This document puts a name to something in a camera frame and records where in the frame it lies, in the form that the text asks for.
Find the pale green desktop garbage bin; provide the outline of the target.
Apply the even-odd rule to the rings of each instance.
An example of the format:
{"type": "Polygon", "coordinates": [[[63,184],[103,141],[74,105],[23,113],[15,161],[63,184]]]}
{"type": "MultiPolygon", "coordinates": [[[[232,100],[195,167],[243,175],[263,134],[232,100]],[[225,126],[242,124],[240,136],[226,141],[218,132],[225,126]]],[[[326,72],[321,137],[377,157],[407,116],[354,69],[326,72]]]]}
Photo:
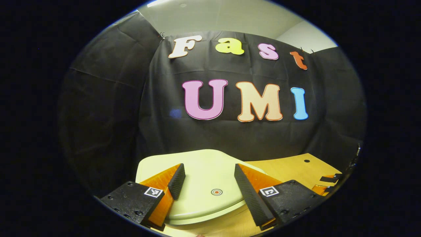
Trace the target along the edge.
{"type": "Polygon", "coordinates": [[[250,237],[261,233],[234,178],[235,165],[244,162],[221,151],[205,149],[144,158],[138,164],[136,182],[180,163],[186,177],[164,222],[163,234],[250,237]]]}

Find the wooden desktop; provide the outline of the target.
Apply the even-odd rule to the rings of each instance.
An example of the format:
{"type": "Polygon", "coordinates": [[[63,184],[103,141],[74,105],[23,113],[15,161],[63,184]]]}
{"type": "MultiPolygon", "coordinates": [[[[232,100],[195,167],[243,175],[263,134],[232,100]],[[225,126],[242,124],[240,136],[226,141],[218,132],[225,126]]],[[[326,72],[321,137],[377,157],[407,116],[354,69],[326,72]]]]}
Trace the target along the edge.
{"type": "MultiPolygon", "coordinates": [[[[269,176],[280,181],[296,180],[307,188],[335,186],[324,182],[323,176],[333,177],[341,172],[317,157],[307,153],[292,157],[249,161],[248,164],[265,171],[269,176]]],[[[251,237],[269,230],[261,231],[252,219],[250,210],[244,206],[216,219],[190,225],[167,225],[164,231],[158,231],[161,237],[251,237]]]]}

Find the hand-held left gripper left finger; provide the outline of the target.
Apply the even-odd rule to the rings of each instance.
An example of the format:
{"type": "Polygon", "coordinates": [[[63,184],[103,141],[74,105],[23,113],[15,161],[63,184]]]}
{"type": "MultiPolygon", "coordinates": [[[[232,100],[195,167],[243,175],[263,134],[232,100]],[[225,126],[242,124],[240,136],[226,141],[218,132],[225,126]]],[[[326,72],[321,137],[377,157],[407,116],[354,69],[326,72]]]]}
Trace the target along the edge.
{"type": "Polygon", "coordinates": [[[164,221],[180,196],[185,177],[184,164],[180,163],[140,183],[128,181],[100,200],[133,222],[163,231],[164,221]]]}

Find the ceiling light panel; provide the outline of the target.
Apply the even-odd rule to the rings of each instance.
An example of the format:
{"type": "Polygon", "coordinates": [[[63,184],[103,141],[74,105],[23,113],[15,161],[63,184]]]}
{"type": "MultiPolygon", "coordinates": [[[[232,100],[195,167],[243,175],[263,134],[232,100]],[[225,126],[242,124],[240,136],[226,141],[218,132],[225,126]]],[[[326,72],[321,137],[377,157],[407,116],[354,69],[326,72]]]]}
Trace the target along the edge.
{"type": "Polygon", "coordinates": [[[154,1],[151,1],[150,3],[147,3],[146,6],[148,8],[150,8],[150,7],[153,7],[153,6],[156,6],[156,5],[164,4],[164,3],[169,2],[169,1],[171,1],[171,0],[154,0],[154,1]]]}

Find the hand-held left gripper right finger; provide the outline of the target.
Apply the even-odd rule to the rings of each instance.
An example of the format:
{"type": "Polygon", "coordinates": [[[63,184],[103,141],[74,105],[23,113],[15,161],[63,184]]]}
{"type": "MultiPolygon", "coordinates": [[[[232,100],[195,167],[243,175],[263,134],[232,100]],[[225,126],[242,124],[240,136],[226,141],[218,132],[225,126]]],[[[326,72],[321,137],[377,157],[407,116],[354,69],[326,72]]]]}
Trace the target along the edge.
{"type": "Polygon", "coordinates": [[[325,200],[296,180],[281,182],[242,164],[235,165],[234,177],[261,230],[293,222],[325,200]]]}

